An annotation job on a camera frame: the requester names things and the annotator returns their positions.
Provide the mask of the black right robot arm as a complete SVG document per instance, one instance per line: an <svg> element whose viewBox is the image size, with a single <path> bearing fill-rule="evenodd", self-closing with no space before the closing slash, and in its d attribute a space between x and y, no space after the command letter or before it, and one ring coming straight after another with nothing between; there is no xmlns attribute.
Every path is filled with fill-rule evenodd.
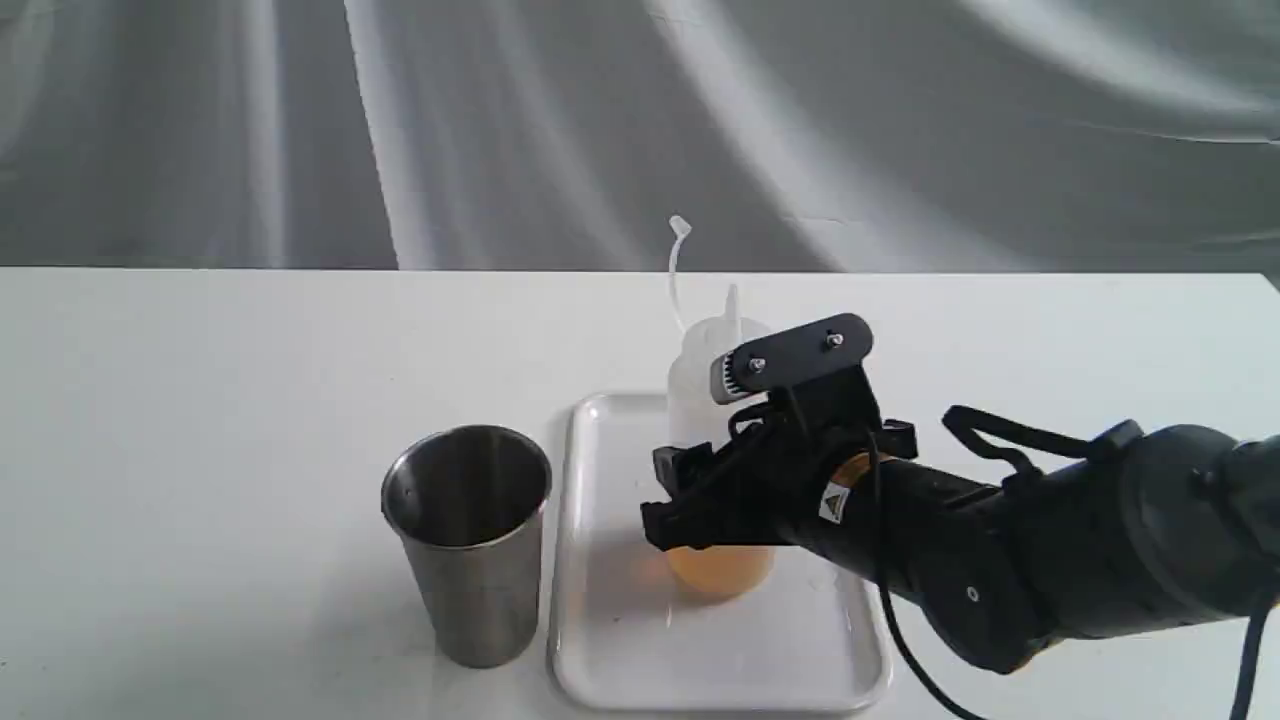
<svg viewBox="0 0 1280 720"><path fill-rule="evenodd" d="M745 409L713 450L658 448L662 551L795 546L914 603L975 667L1010 674L1060 641L1108 639L1277 602L1277 438L1199 425L1093 439L954 406L945 427L1011 471L987 484L916 460L874 413Z"/></svg>

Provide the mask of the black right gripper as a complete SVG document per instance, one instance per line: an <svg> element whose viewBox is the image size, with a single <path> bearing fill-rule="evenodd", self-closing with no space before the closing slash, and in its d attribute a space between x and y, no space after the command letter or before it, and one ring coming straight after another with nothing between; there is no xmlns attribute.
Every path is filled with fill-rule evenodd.
<svg viewBox="0 0 1280 720"><path fill-rule="evenodd" d="M792 416L758 404L721 448L653 454L664 501L640 509L653 547L796 546L809 551L915 551L919 503L909 493L916 457L910 423L867 430L835 424L805 437Z"/></svg>

